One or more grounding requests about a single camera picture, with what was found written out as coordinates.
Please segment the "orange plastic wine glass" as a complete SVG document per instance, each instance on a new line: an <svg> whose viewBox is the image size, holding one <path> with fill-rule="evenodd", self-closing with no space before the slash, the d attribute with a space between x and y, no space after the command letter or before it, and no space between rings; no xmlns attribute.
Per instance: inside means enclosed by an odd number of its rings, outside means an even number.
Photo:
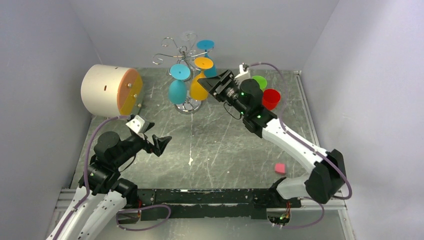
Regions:
<svg viewBox="0 0 424 240"><path fill-rule="evenodd" d="M214 66L214 63L207 57L198 57L194 60L194 64L200 69L200 73L196 75L191 82L189 94L190 97L194 100L204 101L208 98L209 93L199 83L199 79L206 78L205 70L211 69Z"/></svg>

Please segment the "light blue plastic goblet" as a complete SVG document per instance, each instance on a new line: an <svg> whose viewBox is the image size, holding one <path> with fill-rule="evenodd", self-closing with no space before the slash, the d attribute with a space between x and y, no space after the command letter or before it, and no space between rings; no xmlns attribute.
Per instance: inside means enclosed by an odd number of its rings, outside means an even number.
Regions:
<svg viewBox="0 0 424 240"><path fill-rule="evenodd" d="M186 65L178 63L169 69L169 73L174 80L168 88L168 99L175 105L183 104L187 95L187 87L184 81L190 77L190 69Z"/></svg>

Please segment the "clear wine glass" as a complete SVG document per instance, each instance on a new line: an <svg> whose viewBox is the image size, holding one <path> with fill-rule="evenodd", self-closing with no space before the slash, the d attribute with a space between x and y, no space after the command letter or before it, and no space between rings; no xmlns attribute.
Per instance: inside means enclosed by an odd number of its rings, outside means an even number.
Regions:
<svg viewBox="0 0 424 240"><path fill-rule="evenodd" d="M193 30L187 30L180 34L182 45L179 51L182 55L185 55L185 59L190 63L195 59L197 38L198 35Z"/></svg>

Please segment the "blue plastic wine glass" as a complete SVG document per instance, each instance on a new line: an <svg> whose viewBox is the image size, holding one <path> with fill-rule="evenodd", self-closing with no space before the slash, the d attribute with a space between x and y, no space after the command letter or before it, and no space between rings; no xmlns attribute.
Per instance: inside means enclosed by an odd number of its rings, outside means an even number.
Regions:
<svg viewBox="0 0 424 240"><path fill-rule="evenodd" d="M204 39L204 40L200 40L197 44L196 47L200 50L203 50L205 52L204 57L211 60L211 58L209 57L209 52L214 48L215 43L212 40L209 39ZM207 78L212 78L212 77L216 77L218 75L217 70L216 70L216 65L213 62L213 65L211 68L209 69L205 69L204 70L204 75Z"/></svg>

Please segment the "green plastic wine glass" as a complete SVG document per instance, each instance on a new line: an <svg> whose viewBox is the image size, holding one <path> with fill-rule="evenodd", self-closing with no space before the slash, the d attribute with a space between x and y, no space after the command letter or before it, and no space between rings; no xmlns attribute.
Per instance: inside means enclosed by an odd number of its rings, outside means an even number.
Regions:
<svg viewBox="0 0 424 240"><path fill-rule="evenodd" d="M265 77L260 76L260 75L254 75L254 76L252 76L251 78L252 78L252 79L254 79L254 80L258 83L259 88L260 88L262 91L264 91L264 90L266 89L266 87L267 87L267 85L268 85L268 81L266 80L266 78L265 78Z"/></svg>

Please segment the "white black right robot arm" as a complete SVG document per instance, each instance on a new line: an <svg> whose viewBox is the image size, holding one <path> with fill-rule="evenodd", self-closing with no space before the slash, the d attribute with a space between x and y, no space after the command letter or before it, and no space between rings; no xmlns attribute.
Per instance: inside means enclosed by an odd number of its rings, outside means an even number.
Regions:
<svg viewBox="0 0 424 240"><path fill-rule="evenodd" d="M345 184L343 154L337 149L321 148L285 125L263 105L264 92L256 80L239 81L227 70L216 77L200 78L198 83L217 101L234 107L251 133L281 148L306 170L305 176L278 182L269 197L275 207L302 197L326 204Z"/></svg>

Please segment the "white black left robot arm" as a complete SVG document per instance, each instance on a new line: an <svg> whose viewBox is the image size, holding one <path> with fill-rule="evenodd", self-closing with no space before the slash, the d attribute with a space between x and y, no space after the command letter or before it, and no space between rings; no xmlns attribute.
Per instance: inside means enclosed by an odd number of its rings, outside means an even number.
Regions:
<svg viewBox="0 0 424 240"><path fill-rule="evenodd" d="M119 168L141 150L159 157L171 140L171 136L154 135L153 142L149 142L135 133L121 140L116 132L102 133L94 146L94 155L87 159L70 205L47 239L93 239L125 209L139 217L143 201L138 186L122 178Z"/></svg>

